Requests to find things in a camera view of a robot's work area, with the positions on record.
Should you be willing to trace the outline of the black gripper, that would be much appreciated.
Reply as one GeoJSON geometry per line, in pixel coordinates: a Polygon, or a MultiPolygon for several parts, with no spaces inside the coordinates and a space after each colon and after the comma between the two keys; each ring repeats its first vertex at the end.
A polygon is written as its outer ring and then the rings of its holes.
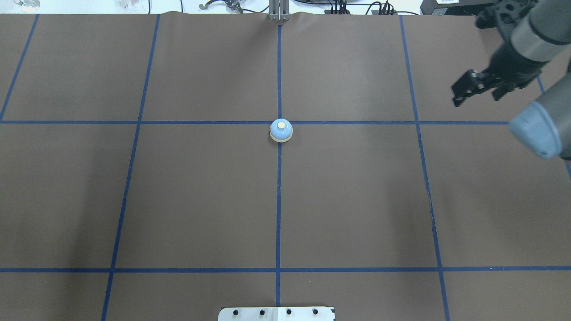
{"type": "Polygon", "coordinates": [[[451,85],[454,95],[451,101],[455,107],[459,107],[466,99],[492,88],[493,99],[500,100],[515,89],[525,88],[546,64],[523,57],[510,43],[505,42],[492,54],[483,72],[469,69],[451,85]]]}

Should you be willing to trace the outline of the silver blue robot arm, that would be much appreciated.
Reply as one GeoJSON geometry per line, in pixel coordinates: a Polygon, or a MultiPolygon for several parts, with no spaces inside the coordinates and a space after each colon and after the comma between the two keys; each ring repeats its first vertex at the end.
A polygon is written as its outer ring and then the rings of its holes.
{"type": "MultiPolygon", "coordinates": [[[[534,81],[555,57],[570,47],[571,3],[568,0],[499,0],[483,9],[475,22],[496,28],[503,43],[483,71],[467,70],[453,85],[452,102],[492,90],[500,100],[534,81]]],[[[570,162],[570,69],[509,122],[510,132],[542,159],[570,162]]]]}

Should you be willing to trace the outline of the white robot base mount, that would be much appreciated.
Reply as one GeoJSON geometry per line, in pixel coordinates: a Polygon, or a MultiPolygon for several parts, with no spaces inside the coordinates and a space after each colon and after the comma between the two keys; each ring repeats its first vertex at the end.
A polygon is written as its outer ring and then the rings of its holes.
{"type": "Polygon", "coordinates": [[[335,321],[334,307],[227,307],[220,310],[219,321],[335,321]]]}

